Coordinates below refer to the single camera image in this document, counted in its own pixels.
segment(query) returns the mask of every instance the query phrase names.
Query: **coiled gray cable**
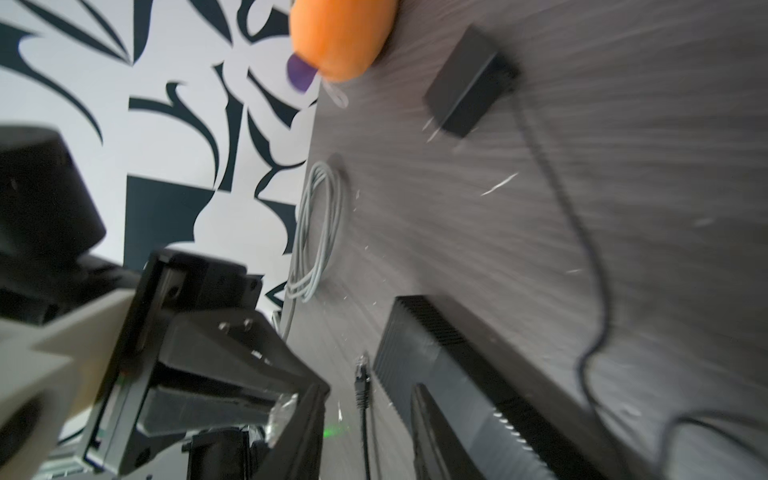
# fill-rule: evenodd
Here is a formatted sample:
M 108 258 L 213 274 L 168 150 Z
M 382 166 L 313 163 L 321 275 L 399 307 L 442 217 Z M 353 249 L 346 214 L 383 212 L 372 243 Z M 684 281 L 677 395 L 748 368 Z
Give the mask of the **coiled gray cable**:
M 317 188 L 326 183 L 326 212 L 323 218 L 323 229 L 320 232 L 314 263 L 310 265 L 309 238 L 310 216 L 312 214 L 312 199 Z M 336 241 L 336 231 L 339 229 L 341 217 L 341 182 L 336 172 L 325 162 L 317 162 L 310 168 L 306 185 L 301 194 L 299 214 L 296 220 L 296 236 L 293 238 L 293 256 L 291 258 L 288 281 L 285 286 L 285 301 L 282 314 L 273 314 L 273 321 L 280 325 L 283 340 L 288 339 L 293 314 L 296 309 L 296 299 L 307 303 L 315 294 L 323 271 Z

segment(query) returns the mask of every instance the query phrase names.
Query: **gray desk surface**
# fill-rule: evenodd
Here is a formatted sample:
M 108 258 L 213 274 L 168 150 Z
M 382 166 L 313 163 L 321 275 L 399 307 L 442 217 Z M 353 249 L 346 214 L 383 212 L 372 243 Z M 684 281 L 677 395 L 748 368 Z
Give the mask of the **gray desk surface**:
M 289 341 L 333 386 L 326 424 L 343 433 L 326 439 L 322 477 L 362 478 L 354 363 L 375 354 L 396 295 L 453 297 L 581 402 L 574 361 L 597 296 L 511 102 L 461 141 L 422 131 L 422 96 L 470 22 L 521 64 L 523 108 L 610 270 L 619 327 L 591 378 L 635 435 L 614 430 L 653 461 L 682 411 L 765 420 L 768 4 L 403 0 L 386 56 L 341 85 L 349 108 L 321 94 L 310 151 L 310 163 L 339 154 L 349 188 L 333 263 Z M 374 396 L 377 478 L 412 478 L 410 438 Z M 610 471 L 592 434 L 571 432 Z M 689 426 L 669 475 L 768 471 Z

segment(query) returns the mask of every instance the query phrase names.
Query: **wall mural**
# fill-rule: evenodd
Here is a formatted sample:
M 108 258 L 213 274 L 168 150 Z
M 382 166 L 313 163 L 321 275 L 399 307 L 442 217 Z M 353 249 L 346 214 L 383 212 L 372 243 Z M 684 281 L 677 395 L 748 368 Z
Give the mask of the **wall mural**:
M 170 246 L 262 275 L 283 305 L 317 80 L 286 76 L 290 0 L 5 0 L 3 124 L 57 128 L 107 236 L 141 269 Z

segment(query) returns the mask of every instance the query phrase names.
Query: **black box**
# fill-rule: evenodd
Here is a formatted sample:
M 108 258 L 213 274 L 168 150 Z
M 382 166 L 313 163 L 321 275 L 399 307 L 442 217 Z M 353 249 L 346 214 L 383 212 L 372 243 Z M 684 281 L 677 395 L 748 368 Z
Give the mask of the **black box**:
M 498 46 L 470 25 L 424 100 L 440 128 L 466 137 L 491 104 L 512 89 L 517 76 Z

